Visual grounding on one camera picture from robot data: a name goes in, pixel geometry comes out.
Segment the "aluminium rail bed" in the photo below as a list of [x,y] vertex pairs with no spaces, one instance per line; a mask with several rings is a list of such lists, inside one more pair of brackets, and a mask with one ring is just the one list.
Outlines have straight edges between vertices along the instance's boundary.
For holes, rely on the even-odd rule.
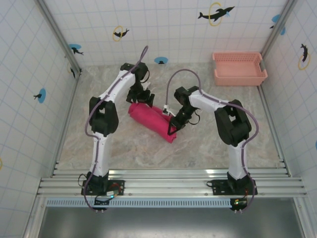
[[[285,168],[249,170],[255,180],[257,198],[306,197],[303,180],[291,177]],[[38,195],[42,197],[79,197],[82,170],[56,170],[41,179]],[[193,170],[111,170],[109,179],[125,181],[124,198],[206,198],[212,196],[207,182],[225,179],[225,169]]]

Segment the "pink long pants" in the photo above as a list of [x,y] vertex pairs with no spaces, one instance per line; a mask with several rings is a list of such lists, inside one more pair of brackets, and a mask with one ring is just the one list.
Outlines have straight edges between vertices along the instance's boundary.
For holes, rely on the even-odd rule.
[[160,108],[155,106],[149,107],[143,103],[132,103],[128,109],[128,113],[134,121],[156,132],[168,143],[172,143],[176,139],[176,133],[168,135],[169,122],[172,116],[164,115]]

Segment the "aluminium side rail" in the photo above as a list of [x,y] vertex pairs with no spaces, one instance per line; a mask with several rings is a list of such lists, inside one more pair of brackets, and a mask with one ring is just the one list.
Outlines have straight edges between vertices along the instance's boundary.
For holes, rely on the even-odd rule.
[[63,122],[63,127],[62,127],[62,130],[61,130],[61,133],[60,133],[59,141],[58,141],[58,144],[56,146],[56,150],[55,150],[55,153],[54,153],[54,156],[53,156],[53,161],[52,161],[52,164],[51,164],[51,167],[50,167],[50,171],[49,171],[49,177],[50,178],[53,177],[53,173],[55,171],[55,167],[60,161],[62,149],[63,149],[63,146],[64,146],[67,130],[68,130],[70,119],[71,119],[71,114],[72,114],[72,111],[73,111],[73,104],[74,104],[74,99],[75,99],[77,88],[78,88],[78,83],[80,81],[80,75],[81,75],[81,73],[79,73],[79,75],[75,78],[75,84],[74,84],[74,87],[73,87],[73,89],[71,91],[71,94],[70,94],[70,100],[69,100],[69,103],[68,103],[68,106],[67,106],[67,111],[66,111],[67,113],[65,115],[65,120]]

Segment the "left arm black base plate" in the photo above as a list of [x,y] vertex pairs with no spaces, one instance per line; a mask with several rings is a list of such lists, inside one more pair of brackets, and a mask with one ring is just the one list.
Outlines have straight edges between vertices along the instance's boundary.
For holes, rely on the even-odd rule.
[[88,182],[86,196],[113,196],[124,195],[125,180],[108,179],[108,174],[104,177],[92,176]]

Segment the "pink plastic basket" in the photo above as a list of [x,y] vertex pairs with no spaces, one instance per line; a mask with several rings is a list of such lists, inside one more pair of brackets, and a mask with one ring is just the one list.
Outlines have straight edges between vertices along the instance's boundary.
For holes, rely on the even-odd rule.
[[258,52],[217,52],[212,54],[212,59],[217,86],[259,86],[267,78]]

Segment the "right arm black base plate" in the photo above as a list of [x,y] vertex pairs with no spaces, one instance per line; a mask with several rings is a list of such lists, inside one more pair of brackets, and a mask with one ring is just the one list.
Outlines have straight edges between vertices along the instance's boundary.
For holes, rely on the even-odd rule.
[[212,189],[214,195],[257,195],[255,181],[251,181],[248,176],[235,180],[228,177],[227,179],[213,179],[207,182],[207,186]]

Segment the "dolphin sticker blue disc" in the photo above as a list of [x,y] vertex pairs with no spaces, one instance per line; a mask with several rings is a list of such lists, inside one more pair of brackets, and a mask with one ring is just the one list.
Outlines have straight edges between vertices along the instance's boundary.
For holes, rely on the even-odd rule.
[[40,104],[44,103],[45,99],[46,99],[46,95],[47,95],[47,92],[46,92],[46,89],[45,88],[42,88],[39,90],[38,94],[37,95],[34,95],[34,99],[35,100],[38,100],[38,102]]
[[[278,22],[279,19],[280,19],[280,14],[275,15],[275,16],[271,19],[272,22],[274,23],[274,25],[272,25],[272,26],[270,27],[270,29],[273,29],[273,28],[274,28],[275,24]],[[286,32],[286,27],[285,27],[285,25],[284,25],[284,26],[282,27],[282,30],[281,30],[281,32],[280,32],[280,35],[283,36],[283,35],[285,34],[285,32]]]

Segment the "aluminium corner post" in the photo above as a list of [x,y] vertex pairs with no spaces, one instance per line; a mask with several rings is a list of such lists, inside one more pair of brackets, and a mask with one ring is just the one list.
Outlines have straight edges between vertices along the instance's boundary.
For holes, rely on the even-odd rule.
[[36,6],[40,10],[43,18],[45,19],[47,25],[50,27],[53,35],[55,36],[57,42],[59,43],[60,47],[62,48],[65,57],[68,59],[68,62],[70,63],[71,68],[75,73],[80,72],[81,68],[74,56],[73,51],[69,47],[67,41],[65,40],[58,24],[54,20],[51,11],[49,10],[47,4],[45,3],[44,0],[34,0]]
[[287,0],[286,5],[283,9],[283,11],[280,13],[280,17],[278,21],[275,23],[272,33],[270,34],[266,44],[264,45],[264,48],[261,52],[262,58],[265,59],[271,48],[273,47],[275,41],[277,40],[278,36],[280,35],[280,32],[285,27],[285,24],[291,15],[293,9],[295,8],[297,2],[299,0]]

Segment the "grey metal sheet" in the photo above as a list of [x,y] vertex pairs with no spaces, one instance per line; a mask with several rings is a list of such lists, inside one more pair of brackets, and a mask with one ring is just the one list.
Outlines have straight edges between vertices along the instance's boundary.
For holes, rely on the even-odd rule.
[[47,208],[39,238],[304,238],[290,199],[228,208]]

